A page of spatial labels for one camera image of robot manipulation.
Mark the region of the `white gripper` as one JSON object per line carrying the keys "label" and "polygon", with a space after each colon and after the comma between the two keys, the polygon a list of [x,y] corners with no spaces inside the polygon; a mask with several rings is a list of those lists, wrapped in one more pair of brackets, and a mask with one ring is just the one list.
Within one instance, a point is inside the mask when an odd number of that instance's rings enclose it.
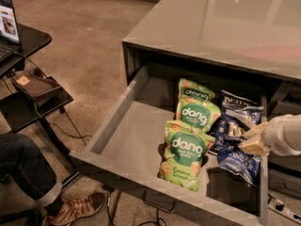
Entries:
{"label": "white gripper", "polygon": [[238,147],[248,154],[268,155],[271,152],[286,156],[290,153],[290,147],[284,137],[284,122],[289,115],[274,117],[269,122],[262,122],[248,131],[244,137],[248,139],[241,142]]}

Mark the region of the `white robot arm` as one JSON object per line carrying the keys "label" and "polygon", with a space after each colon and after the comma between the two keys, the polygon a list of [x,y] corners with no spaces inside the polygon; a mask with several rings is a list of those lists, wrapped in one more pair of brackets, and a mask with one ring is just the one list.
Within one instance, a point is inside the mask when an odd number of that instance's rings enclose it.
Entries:
{"label": "white robot arm", "polygon": [[286,114],[265,121],[244,133],[238,147],[248,154],[297,156],[301,154],[301,115]]}

